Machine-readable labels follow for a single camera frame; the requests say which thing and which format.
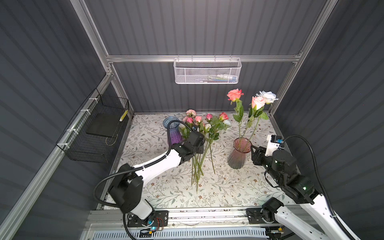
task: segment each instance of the wire basket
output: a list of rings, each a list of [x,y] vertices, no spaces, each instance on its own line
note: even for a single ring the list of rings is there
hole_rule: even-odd
[[[175,58],[173,66],[177,84],[236,84],[242,65],[239,58],[189,61]]]
[[[128,116],[126,117],[128,109],[128,99],[99,94],[88,109],[81,110],[83,114],[76,126],[68,129],[69,123],[67,129],[62,133],[61,137],[70,131],[66,142],[59,143],[58,141],[56,145],[71,160],[101,163],[113,161],[129,121]],[[113,123],[113,125],[108,126],[112,132],[111,136],[102,132],[92,132],[103,126],[95,125],[97,119],[105,119],[105,117],[111,119]]]

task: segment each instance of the vase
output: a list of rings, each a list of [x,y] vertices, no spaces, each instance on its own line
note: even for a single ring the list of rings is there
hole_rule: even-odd
[[[177,117],[167,117],[163,121],[163,126],[167,129],[168,123],[172,120],[178,120],[178,118]],[[170,145],[173,145],[175,143],[179,143],[182,141],[181,134],[180,134],[179,129],[178,129],[179,124],[180,124],[179,122],[173,122],[170,124],[170,128],[169,128],[170,143],[168,142],[168,144],[170,144]]]
[[[228,157],[228,165],[233,169],[240,169],[244,166],[247,153],[251,151],[251,142],[247,138],[237,138],[233,142],[235,149]]]

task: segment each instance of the flower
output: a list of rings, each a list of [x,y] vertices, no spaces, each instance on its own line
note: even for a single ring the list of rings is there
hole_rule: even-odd
[[[228,116],[227,116],[226,113],[221,113],[220,116],[219,116],[219,119],[220,119],[220,121],[227,120]]]
[[[206,131],[208,131],[211,127],[212,126],[210,124],[206,124],[204,128],[205,128]]]
[[[202,117],[200,117],[200,116],[196,116],[196,117],[195,117],[195,120],[196,120],[196,122],[201,122]]]
[[[227,119],[224,120],[223,123],[226,124],[226,125],[229,125],[229,126],[231,125],[231,121],[229,121],[229,120],[227,120]]]
[[[244,93],[241,93],[241,89],[239,90],[238,88],[229,91],[227,94],[227,96],[229,97],[228,100],[231,100],[232,102],[238,100],[241,95],[244,95]]]
[[[279,100],[278,98],[276,98],[276,94],[274,94],[271,91],[269,91],[269,92],[259,91],[259,92],[260,92],[260,94],[256,94],[256,96],[264,98],[266,104],[271,104],[274,101]]]
[[[187,116],[189,117],[195,117],[196,116],[196,111],[193,110],[193,109],[189,109],[187,112],[186,112]]]
[[[263,97],[253,97],[252,98],[252,108],[257,110],[262,108],[265,105],[265,99]]]

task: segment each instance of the floral tablecloth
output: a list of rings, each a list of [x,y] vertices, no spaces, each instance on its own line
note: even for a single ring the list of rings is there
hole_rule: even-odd
[[[125,163],[133,166],[146,162],[168,149],[166,129],[162,126],[163,120],[168,116],[166,114],[134,116],[119,167]],[[183,118],[181,114],[172,116]],[[142,197],[155,208],[257,206],[270,197],[275,197],[284,204],[295,204],[279,188],[269,186],[264,178],[264,168],[252,164],[250,153],[241,169],[232,169],[228,166],[227,157],[233,150],[233,141],[238,137],[237,122],[233,120],[232,114],[228,114],[228,117],[232,126],[222,131],[219,140],[212,144],[216,174],[208,152],[203,165],[204,176],[200,179],[197,192],[195,184],[191,186],[191,163],[185,162],[160,174],[144,186]],[[249,138],[252,130],[249,129],[245,136]],[[275,134],[271,122],[261,119],[251,140],[252,144],[266,146],[268,134]],[[113,199],[108,196],[107,201],[113,202]]]

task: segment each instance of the black cable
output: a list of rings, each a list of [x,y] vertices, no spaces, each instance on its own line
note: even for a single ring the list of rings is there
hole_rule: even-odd
[[[295,233],[294,233],[294,232],[291,232],[290,234],[287,234],[287,235],[285,235],[285,236],[283,236],[283,237],[281,237],[281,238],[278,238],[278,239],[276,239],[276,240],[284,240],[284,239],[287,239],[287,238],[289,238],[289,237],[291,237],[291,236],[293,236],[293,235],[295,235]]]
[[[171,151],[171,144],[170,144],[171,141],[170,141],[170,131],[169,131],[169,129],[170,129],[170,124],[173,123],[173,122],[179,122],[179,123],[184,124],[184,125],[185,125],[185,126],[192,132],[192,129],[191,129],[186,123],[184,123],[184,122],[182,122],[182,121],[180,121],[180,120],[172,120],[172,121],[170,121],[170,122],[168,123],[168,126],[167,126],[167,137],[168,137],[168,143],[169,143],[169,144],[168,144],[169,147],[168,147],[168,151],[167,151],[167,153],[166,153],[164,156],[162,156],[161,158],[159,158],[158,160],[153,161],[153,162],[150,162],[150,163],[148,163],[148,164],[146,164],[146,165],[144,165],[144,166],[142,166],[142,167],[137,167],[137,168],[130,169],[130,170],[127,170],[127,171],[117,172],[117,173],[111,174],[111,175],[109,175],[108,177],[106,177],[106,178],[104,178],[103,180],[101,180],[100,182],[98,182],[98,183],[96,184],[96,186],[94,187],[94,189],[93,189],[93,198],[94,198],[98,203],[103,204],[103,205],[105,205],[105,206],[109,206],[109,207],[119,207],[117,204],[113,204],[113,203],[111,203],[111,202],[103,201],[103,200],[101,200],[99,197],[97,197],[97,196],[96,196],[97,188],[98,188],[103,182],[107,181],[108,179],[114,178],[114,177],[117,176],[117,175],[122,175],[122,174],[127,174],[127,173],[131,173],[131,172],[136,172],[136,171],[139,171],[139,170],[143,170],[144,168],[150,167],[150,166],[152,166],[152,165],[154,165],[154,164],[156,164],[156,163],[158,163],[158,162],[164,160],[164,159],[169,155],[169,153],[170,153],[170,151]]]
[[[128,231],[128,227],[127,227],[127,221],[125,220],[125,214],[122,215],[122,223],[124,225],[124,229],[125,231],[127,232],[128,236],[132,239],[132,240],[136,240],[136,238],[134,238],[132,236],[132,234]]]
[[[331,201],[330,201],[330,199],[329,199],[329,197],[328,197],[328,193],[327,193],[327,191],[325,190],[325,187],[324,187],[323,183],[321,182],[320,175],[319,175],[319,171],[318,171],[318,169],[317,169],[316,157],[315,157],[315,155],[314,155],[314,153],[313,153],[313,150],[312,150],[312,147],[311,147],[310,143],[309,143],[304,137],[302,137],[302,136],[300,136],[300,135],[289,135],[288,137],[284,138],[284,142],[285,142],[286,140],[288,140],[289,138],[291,138],[291,137],[298,137],[298,138],[300,138],[301,140],[303,140],[303,141],[307,144],[308,148],[309,148],[310,151],[311,151],[312,160],[313,160],[314,172],[315,172],[315,174],[316,174],[316,178],[317,178],[317,181],[319,182],[319,185],[320,185],[320,187],[321,187],[321,190],[323,191],[324,198],[325,198],[325,201],[326,201],[326,203],[327,203],[328,209],[329,209],[329,211],[330,211],[330,213],[331,213],[331,216],[332,216],[332,218],[335,220],[335,222],[337,223],[337,225],[343,230],[343,232],[345,233],[345,235],[347,235],[347,237],[348,237],[349,239],[351,239],[351,240],[355,240],[355,238],[349,233],[349,231],[344,227],[344,225],[340,222],[340,220],[339,220],[338,217],[336,216],[336,212],[335,212],[335,210],[334,210],[333,207],[332,207]]]

